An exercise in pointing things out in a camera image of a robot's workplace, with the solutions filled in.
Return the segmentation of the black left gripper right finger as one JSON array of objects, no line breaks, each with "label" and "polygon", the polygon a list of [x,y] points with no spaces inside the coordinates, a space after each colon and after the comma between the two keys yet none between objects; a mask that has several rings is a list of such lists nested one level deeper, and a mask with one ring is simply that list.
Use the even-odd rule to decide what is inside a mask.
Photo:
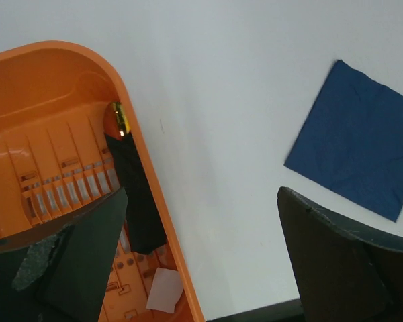
[{"label": "black left gripper right finger", "polygon": [[403,237],[288,187],[277,205],[307,321],[403,321]]}]

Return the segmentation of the dark blue paper napkin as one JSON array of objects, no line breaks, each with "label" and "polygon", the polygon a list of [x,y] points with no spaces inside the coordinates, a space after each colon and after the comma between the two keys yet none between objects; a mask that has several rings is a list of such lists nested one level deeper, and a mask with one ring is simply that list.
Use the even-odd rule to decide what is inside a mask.
[{"label": "dark blue paper napkin", "polygon": [[397,221],[403,208],[403,95],[337,60],[284,165]]}]

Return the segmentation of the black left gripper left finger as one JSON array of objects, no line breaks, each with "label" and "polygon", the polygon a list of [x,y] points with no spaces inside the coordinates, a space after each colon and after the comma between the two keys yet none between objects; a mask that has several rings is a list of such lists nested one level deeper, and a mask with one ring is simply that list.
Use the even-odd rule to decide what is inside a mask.
[{"label": "black left gripper left finger", "polygon": [[0,239],[0,321],[97,321],[128,198],[124,189]]}]

